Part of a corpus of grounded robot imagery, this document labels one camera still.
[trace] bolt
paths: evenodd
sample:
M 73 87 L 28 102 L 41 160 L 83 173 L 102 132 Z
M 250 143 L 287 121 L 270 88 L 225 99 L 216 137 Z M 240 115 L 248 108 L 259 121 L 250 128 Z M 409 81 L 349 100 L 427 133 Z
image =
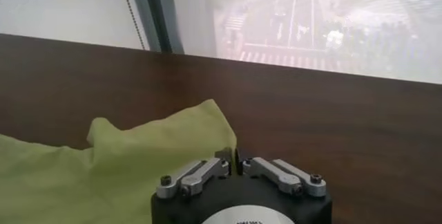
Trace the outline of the bolt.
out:
M 314 184 L 319 184 L 323 181 L 323 177 L 320 174 L 312 174 L 310 176 L 310 181 Z
M 294 196 L 301 196 L 303 192 L 304 192 L 304 189 L 302 188 L 302 185 L 299 185 L 299 184 L 294 185 L 294 188 L 291 191 L 291 193 Z
M 171 176 L 162 176 L 160 182 L 161 182 L 161 186 L 167 186 L 172 183 L 172 178 L 171 178 Z
M 191 190 L 189 189 L 189 187 L 184 186 L 181 188 L 181 195 L 185 198 L 188 198 L 191 195 Z

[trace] brown desk surface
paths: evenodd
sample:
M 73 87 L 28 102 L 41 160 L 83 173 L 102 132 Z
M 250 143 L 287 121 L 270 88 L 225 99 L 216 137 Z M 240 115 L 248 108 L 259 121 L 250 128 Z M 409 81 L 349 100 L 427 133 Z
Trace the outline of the brown desk surface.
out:
M 213 98 L 241 148 L 322 174 L 335 223 L 440 223 L 442 86 L 0 35 L 0 133 L 85 148 Z

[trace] silver bracket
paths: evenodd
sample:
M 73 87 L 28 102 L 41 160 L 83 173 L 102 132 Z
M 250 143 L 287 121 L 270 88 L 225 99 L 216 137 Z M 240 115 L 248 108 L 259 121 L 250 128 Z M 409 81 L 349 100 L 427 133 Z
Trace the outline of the silver bracket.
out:
M 193 196 L 202 192 L 203 185 L 213 176 L 228 176 L 229 163 L 219 158 L 208 161 L 194 161 L 167 179 L 167 184 L 157 187 L 159 198 L 172 198 L 178 191 L 183 196 Z
M 302 183 L 297 176 L 284 172 L 263 158 L 246 160 L 242 166 L 248 176 L 265 176 L 284 193 L 294 196 L 302 194 Z
M 157 187 L 157 196 L 159 198 L 172 198 L 177 193 L 180 188 L 181 179 L 188 174 L 193 173 L 198 167 L 202 165 L 202 161 L 193 161 L 183 168 L 181 168 L 178 172 L 173 174 L 170 178 L 169 184 L 160 184 Z
M 219 158 L 211 158 L 193 174 L 181 180 L 183 196 L 193 196 L 202 192 L 202 186 L 214 176 L 228 176 L 229 163 Z
M 310 175 L 303 170 L 296 168 L 284 160 L 274 160 L 273 164 L 283 169 L 284 171 L 293 174 L 301 180 L 305 191 L 314 197 L 322 197 L 327 193 L 327 183 L 318 175 Z

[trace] green cloth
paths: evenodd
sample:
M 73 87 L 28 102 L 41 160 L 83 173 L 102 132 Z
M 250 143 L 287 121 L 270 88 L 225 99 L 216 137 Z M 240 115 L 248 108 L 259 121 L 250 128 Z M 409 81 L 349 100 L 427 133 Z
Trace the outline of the green cloth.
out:
M 160 176 L 235 147 L 213 100 L 127 131 L 93 120 L 90 149 L 0 135 L 0 223 L 151 223 Z

